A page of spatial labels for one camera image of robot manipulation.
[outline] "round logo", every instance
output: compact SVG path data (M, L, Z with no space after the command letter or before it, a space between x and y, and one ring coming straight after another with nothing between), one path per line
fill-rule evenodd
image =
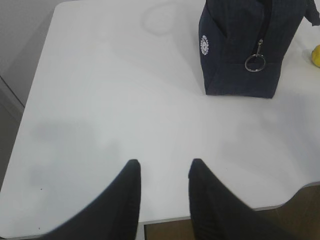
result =
M200 41L200 48L203 55L207 55L209 52L209 42L205 35L202 36Z

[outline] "white table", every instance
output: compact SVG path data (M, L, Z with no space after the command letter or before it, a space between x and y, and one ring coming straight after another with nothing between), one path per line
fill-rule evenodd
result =
M189 216L194 158L255 209L320 181L320 68L309 60L320 29L303 20L274 99L206 96L203 6L108 0L56 8L0 193L0 236L54 229L129 159L142 166L140 222Z

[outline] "wooden floor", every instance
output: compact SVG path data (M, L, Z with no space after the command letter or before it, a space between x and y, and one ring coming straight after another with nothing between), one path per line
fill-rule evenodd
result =
M258 211L270 221L303 240L320 240L320 186L301 189L285 205ZM149 224L146 240L194 240L190 220Z

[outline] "bag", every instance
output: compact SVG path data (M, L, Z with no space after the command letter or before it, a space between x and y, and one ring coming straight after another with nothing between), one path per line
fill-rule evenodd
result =
M304 16L320 25L314 0L207 0L199 22L206 94L271 99Z

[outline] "wall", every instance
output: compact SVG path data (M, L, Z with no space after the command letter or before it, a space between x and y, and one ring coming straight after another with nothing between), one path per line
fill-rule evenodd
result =
M0 75L25 105L55 6L68 0L0 0Z

